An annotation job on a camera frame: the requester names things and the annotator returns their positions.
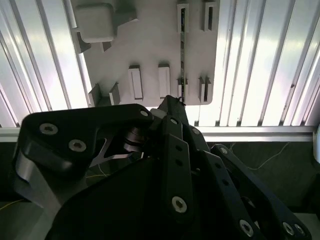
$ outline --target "white cube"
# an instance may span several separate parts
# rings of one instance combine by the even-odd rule
[[[115,38],[113,7],[109,4],[78,6],[76,20],[86,43],[111,42]]]

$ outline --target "cable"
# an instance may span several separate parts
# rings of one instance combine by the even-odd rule
[[[9,202],[8,204],[6,204],[6,205],[4,205],[3,207],[1,207],[1,208],[0,208],[0,211],[1,211],[2,209],[5,209],[6,207],[9,207],[9,206],[12,205],[12,204],[21,202],[22,200],[23,200],[23,199],[19,199],[19,200],[17,200],[17,201]]]
[[[95,177],[107,177],[107,176],[110,176],[110,175],[97,174],[97,175],[87,176],[86,179],[95,178]]]
[[[100,164],[98,164],[98,167],[100,169],[100,172],[106,177],[107,175],[104,173],[104,171],[102,171],[101,167],[100,167]]]
[[[287,142],[286,145],[284,145],[283,148],[280,150],[280,152],[278,152],[277,154],[275,154],[275,155],[273,155],[272,157],[270,157],[270,158],[268,158],[267,160],[265,160],[264,163],[262,163],[259,167],[257,167],[257,168],[251,168],[251,167],[248,167],[248,166],[246,166],[246,167],[247,167],[248,169],[250,169],[250,170],[253,170],[253,171],[256,171],[256,170],[262,168],[262,167],[263,167],[267,162],[269,162],[271,159],[273,159],[274,157],[280,155],[280,154],[283,152],[283,150],[286,148],[286,146],[288,146],[289,143],[290,143],[290,142]]]
[[[229,148],[230,152],[234,153],[234,151],[233,151],[233,149],[232,149],[232,148],[233,148],[235,145],[236,145],[236,143],[235,143],[235,142],[231,144],[231,146],[230,146],[230,148]]]

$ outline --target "yellow wire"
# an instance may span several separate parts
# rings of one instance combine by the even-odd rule
[[[86,179],[94,178],[94,177],[106,177],[106,176],[110,176],[110,175],[109,174],[106,174],[106,175],[98,174],[98,175],[87,176]]]
[[[9,202],[8,204],[6,204],[6,205],[4,205],[3,207],[1,207],[1,208],[0,208],[0,211],[1,211],[2,209],[5,209],[6,207],[9,207],[9,206],[12,205],[12,204],[21,202],[22,200],[23,200],[23,199],[19,199],[19,200],[17,200],[17,201]]]
[[[86,178],[89,179],[89,178],[94,178],[94,177],[105,177],[105,176],[109,176],[109,174],[106,174],[106,175],[102,175],[102,174],[100,174],[100,175],[92,175],[92,176],[87,176]],[[21,202],[22,200],[23,200],[23,199],[19,199],[19,200],[17,200],[17,201],[9,202],[8,204],[6,204],[6,205],[4,205],[3,207],[1,207],[1,208],[0,208],[0,211],[1,211],[2,209],[5,209],[6,207],[9,207],[9,206],[12,205],[12,204]]]

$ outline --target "aluminum rail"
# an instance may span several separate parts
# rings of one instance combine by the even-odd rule
[[[312,142],[312,126],[199,126],[207,142]],[[0,128],[0,142],[16,142],[20,128]]]

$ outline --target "screw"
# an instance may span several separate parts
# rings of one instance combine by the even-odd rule
[[[87,149],[87,146],[83,141],[73,139],[69,142],[69,148],[74,152],[82,153],[84,150]]]
[[[171,203],[177,213],[183,214],[187,211],[187,204],[181,197],[174,196]]]
[[[288,223],[286,223],[286,222],[284,221],[284,222],[282,223],[282,225],[283,225],[284,230],[285,230],[288,234],[290,234],[291,236],[295,235],[294,230],[292,229],[292,227],[291,227]]]
[[[176,120],[174,120],[173,118],[170,119],[170,121],[174,124],[178,124],[178,122]]]
[[[43,123],[39,127],[40,132],[45,135],[55,135],[58,132],[58,128],[56,125],[51,123]]]
[[[223,154],[228,154],[228,151],[224,147],[220,147],[220,150]]]
[[[240,228],[241,230],[248,236],[248,237],[252,237],[254,235],[254,230],[252,228],[252,226],[246,221],[241,219],[239,222]]]
[[[194,133],[195,133],[195,134],[197,134],[197,135],[200,135],[199,130],[198,130],[198,129],[196,129],[196,128],[192,128],[192,132],[194,132]]]
[[[141,110],[140,113],[145,117],[148,117],[148,115],[149,115],[146,111],[143,111],[143,110]]]
[[[302,229],[302,227],[300,227],[298,224],[295,224],[294,226],[303,236],[305,235],[305,231]]]

